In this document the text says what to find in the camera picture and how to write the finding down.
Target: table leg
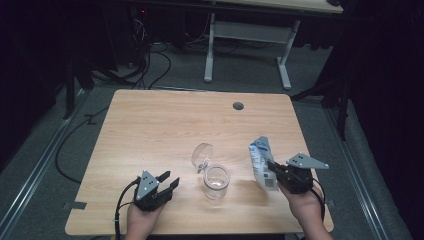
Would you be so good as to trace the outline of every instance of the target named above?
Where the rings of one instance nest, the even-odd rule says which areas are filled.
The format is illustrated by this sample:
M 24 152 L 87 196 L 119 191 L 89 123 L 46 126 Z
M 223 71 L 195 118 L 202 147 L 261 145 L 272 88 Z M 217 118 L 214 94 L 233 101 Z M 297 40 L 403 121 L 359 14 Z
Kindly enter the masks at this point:
M 205 67 L 205 82 L 212 82 L 213 73 L 213 42 L 215 37 L 215 13 L 211 13 L 211 23 L 209 30 L 209 49 L 208 55 L 206 56 L 206 67 Z
M 293 24 L 293 28 L 290 31 L 289 39 L 286 44 L 286 49 L 282 57 L 277 58 L 278 69 L 280 70 L 281 81 L 283 82 L 283 88 L 285 90 L 291 89 L 289 75 L 287 74 L 286 61 L 290 53 L 290 49 L 293 45 L 294 38 L 296 37 L 297 30 L 299 28 L 300 21 L 297 20 Z

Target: wooden table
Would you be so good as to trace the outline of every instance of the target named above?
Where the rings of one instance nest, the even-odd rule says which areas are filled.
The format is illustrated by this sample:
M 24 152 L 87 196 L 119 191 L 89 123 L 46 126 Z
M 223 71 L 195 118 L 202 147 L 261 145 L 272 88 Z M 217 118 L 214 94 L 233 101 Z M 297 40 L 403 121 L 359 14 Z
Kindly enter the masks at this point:
M 235 110 L 240 102 L 243 110 Z M 173 199 L 162 212 L 154 234 L 236 234 L 302 232 L 281 192 L 262 190 L 254 181 L 248 146 L 267 136 L 279 163 L 308 154 L 292 103 L 283 94 L 118 90 L 112 100 L 66 232 L 114 234 L 114 212 L 123 189 L 146 169 L 154 176 L 170 170 L 162 190 L 180 177 Z M 202 175 L 191 163 L 194 149 L 210 143 L 210 163 L 228 168 L 226 196 L 209 200 Z M 130 202 L 127 192 L 123 203 Z M 126 231 L 126 207 L 121 230 Z M 325 226 L 333 229 L 327 210 Z

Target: clear drinking glass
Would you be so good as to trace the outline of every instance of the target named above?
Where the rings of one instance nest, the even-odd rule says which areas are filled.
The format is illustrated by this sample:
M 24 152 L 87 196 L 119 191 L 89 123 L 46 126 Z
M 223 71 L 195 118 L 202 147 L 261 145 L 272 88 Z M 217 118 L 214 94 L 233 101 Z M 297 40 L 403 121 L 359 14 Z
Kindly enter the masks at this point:
M 219 199 L 227 193 L 230 183 L 228 170 L 219 165 L 208 167 L 203 174 L 203 192 L 210 199 Z
M 219 199 L 227 193 L 230 183 L 230 173 L 221 165 L 208 166 L 212 158 L 213 147 L 208 143 L 201 143 L 193 152 L 191 162 L 197 173 L 203 170 L 203 192 L 210 199 Z

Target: dark background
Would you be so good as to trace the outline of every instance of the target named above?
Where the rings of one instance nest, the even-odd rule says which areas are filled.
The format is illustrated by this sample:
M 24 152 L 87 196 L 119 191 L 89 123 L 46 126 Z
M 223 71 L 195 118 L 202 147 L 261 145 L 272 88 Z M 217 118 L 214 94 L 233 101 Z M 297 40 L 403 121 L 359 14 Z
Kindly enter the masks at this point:
M 317 85 L 335 78 L 352 79 L 350 98 L 375 161 L 411 234 L 419 238 L 423 230 L 416 219 L 424 214 L 420 203 L 424 195 L 423 3 L 376 0 L 342 4 L 345 16 L 372 18 L 373 24 L 343 28 L 338 23 L 305 20 L 294 46 L 334 46 Z M 187 40 L 185 33 L 201 34 L 207 19 L 207 13 L 181 9 L 147 10 L 146 27 L 153 37 L 180 48 Z M 127 32 L 131 25 L 126 11 L 125 6 L 47 0 L 0 3 L 2 169 L 31 127 L 55 104 L 72 56 L 110 70 L 133 61 L 135 46 Z M 255 18 L 240 16 L 238 20 Z M 91 68 L 82 66 L 75 71 L 87 74 Z M 330 88 L 321 94 L 339 90 Z

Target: person's arm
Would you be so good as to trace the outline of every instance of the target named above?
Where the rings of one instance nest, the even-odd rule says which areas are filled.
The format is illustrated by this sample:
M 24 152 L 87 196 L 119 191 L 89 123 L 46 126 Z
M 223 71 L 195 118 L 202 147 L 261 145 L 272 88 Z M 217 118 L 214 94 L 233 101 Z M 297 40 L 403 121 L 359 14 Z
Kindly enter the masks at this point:
M 321 219 L 321 205 L 316 196 L 310 191 L 304 194 L 291 194 L 283 185 L 278 183 L 281 192 L 289 200 L 290 211 L 299 221 L 305 233 L 306 240 L 332 240 L 333 237 L 325 229 Z M 321 190 L 314 187 L 314 190 L 322 196 Z
M 145 240 L 155 228 L 156 221 L 165 205 L 154 212 L 143 212 L 134 204 L 127 211 L 127 233 L 125 240 Z

